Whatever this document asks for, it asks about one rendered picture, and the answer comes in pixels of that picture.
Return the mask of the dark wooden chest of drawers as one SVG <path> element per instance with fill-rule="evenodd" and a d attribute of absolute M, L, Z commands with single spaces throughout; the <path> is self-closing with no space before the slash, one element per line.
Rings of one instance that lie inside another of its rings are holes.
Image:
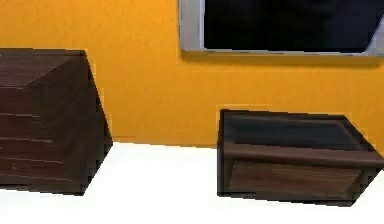
<path fill-rule="evenodd" d="M 0 189 L 82 196 L 112 145 L 85 51 L 0 48 Z"/>

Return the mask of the low dark wooden side table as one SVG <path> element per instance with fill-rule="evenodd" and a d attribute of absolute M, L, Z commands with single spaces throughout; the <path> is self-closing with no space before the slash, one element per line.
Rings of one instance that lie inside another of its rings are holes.
<path fill-rule="evenodd" d="M 220 111 L 219 196 L 350 207 L 382 170 L 343 115 Z"/>

